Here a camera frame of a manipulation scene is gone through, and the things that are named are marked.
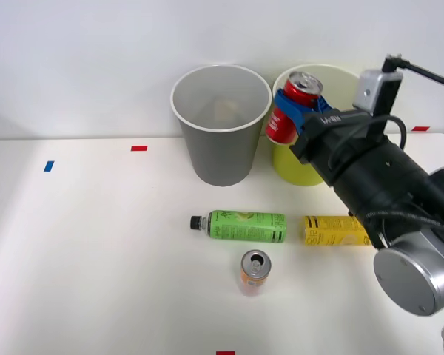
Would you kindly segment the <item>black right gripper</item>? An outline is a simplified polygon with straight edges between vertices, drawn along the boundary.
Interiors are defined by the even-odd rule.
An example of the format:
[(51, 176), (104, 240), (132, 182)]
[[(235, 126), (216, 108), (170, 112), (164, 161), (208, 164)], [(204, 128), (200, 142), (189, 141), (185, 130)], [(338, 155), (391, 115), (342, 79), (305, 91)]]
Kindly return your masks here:
[(386, 118), (359, 109), (334, 109), (322, 95), (312, 101), (314, 107), (304, 106), (282, 89), (275, 95), (275, 106), (300, 134), (290, 147), (293, 155), (312, 165), (324, 182), (334, 184), (349, 164), (385, 140)]

